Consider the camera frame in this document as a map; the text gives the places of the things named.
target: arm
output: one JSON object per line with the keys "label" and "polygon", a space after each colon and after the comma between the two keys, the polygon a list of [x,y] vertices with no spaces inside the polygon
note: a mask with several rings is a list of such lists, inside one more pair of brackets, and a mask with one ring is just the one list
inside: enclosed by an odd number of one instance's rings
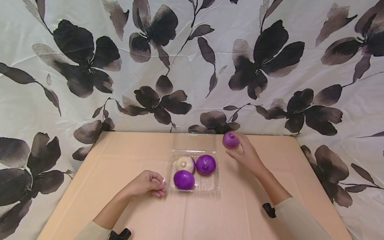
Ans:
{"label": "arm", "polygon": [[147,192],[155,197],[163,197],[166,193],[163,182],[160,174],[145,170],[120,190],[75,240],[108,239],[111,229],[131,200]]}
{"label": "arm", "polygon": [[249,139],[240,133],[233,134],[239,139],[243,152],[227,150],[227,154],[247,167],[259,180],[275,205],[277,218],[287,226],[295,239],[330,240],[331,237],[308,210],[297,202],[264,166]]}

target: person's right hand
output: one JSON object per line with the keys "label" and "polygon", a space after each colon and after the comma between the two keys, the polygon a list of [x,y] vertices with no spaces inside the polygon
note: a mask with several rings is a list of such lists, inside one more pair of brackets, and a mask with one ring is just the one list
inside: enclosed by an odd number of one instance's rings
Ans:
{"label": "person's right hand", "polygon": [[241,133],[233,132],[233,135],[237,137],[240,141],[240,145],[243,148],[243,152],[239,153],[236,150],[226,150],[225,152],[241,164],[243,164],[246,168],[248,168],[253,174],[259,176],[267,169],[259,158],[259,155],[256,152],[256,149],[251,144],[249,139]]}

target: hand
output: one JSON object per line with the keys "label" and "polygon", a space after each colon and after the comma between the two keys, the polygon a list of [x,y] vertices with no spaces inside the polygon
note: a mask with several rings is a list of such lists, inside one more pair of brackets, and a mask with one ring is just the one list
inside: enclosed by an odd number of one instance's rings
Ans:
{"label": "hand", "polygon": [[119,193],[125,197],[138,197],[150,192],[155,197],[166,193],[164,178],[157,172],[145,170],[128,183]]}
{"label": "hand", "polygon": [[240,145],[243,148],[243,152],[239,153],[236,150],[226,150],[225,152],[246,168],[248,168],[256,177],[260,174],[267,171],[267,168],[264,166],[262,161],[259,158],[259,155],[256,152],[256,149],[251,144],[249,139],[241,133],[233,132],[233,135],[237,137],[240,141]]}

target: beige table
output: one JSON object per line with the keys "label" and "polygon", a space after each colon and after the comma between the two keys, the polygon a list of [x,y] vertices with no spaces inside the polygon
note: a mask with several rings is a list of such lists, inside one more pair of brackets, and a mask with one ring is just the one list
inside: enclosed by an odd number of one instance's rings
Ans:
{"label": "beige table", "polygon": [[[149,169],[165,176],[173,137],[170,133],[102,133],[38,239],[73,239],[140,172]],[[248,137],[265,165],[332,239],[350,240],[296,140]],[[216,138],[220,195],[172,192],[161,200],[144,197],[128,206],[114,230],[129,228],[130,240],[293,239],[262,209],[269,199],[257,180],[227,156],[222,135]]]}

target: person's left hand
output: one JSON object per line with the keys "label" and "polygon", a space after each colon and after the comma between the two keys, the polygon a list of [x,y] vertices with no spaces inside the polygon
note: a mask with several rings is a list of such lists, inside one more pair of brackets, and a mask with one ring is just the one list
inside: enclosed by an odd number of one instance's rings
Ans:
{"label": "person's left hand", "polygon": [[138,197],[147,192],[150,192],[155,197],[163,197],[165,195],[164,178],[157,172],[145,170],[120,191],[120,193],[128,197]]}

